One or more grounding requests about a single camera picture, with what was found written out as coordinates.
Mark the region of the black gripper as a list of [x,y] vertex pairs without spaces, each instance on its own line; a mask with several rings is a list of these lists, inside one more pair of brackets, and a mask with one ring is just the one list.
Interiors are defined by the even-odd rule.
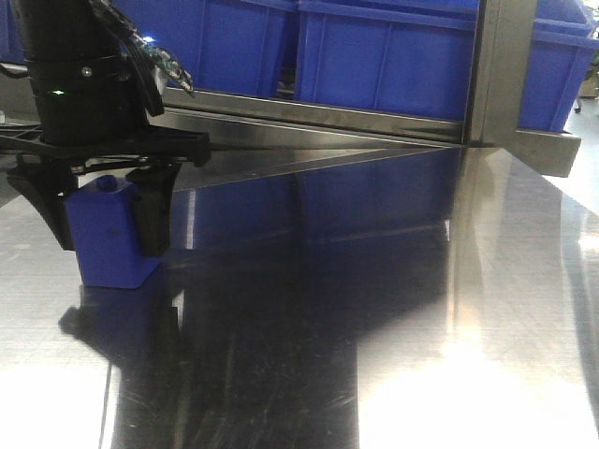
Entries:
[[[68,162],[131,156],[202,167],[210,160],[208,134],[150,124],[135,89],[86,93],[29,86],[23,96],[37,118],[3,124],[1,153],[32,156],[16,157],[7,182],[36,209],[65,251],[74,250],[65,202],[78,189]],[[145,256],[160,257],[169,248],[170,207],[180,170],[179,163],[165,163],[136,168],[125,177],[137,188],[132,208]]]

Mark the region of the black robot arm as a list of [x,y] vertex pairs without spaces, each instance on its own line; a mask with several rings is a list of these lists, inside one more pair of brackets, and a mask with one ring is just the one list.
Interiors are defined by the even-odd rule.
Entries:
[[162,255],[181,164],[203,166],[211,151],[205,133],[150,125],[164,111],[155,74],[191,92],[190,74],[107,1],[15,1],[11,7],[39,122],[2,127],[1,150],[17,160],[8,184],[70,250],[74,227],[66,202],[78,177],[125,169],[138,188],[133,218],[141,252]]

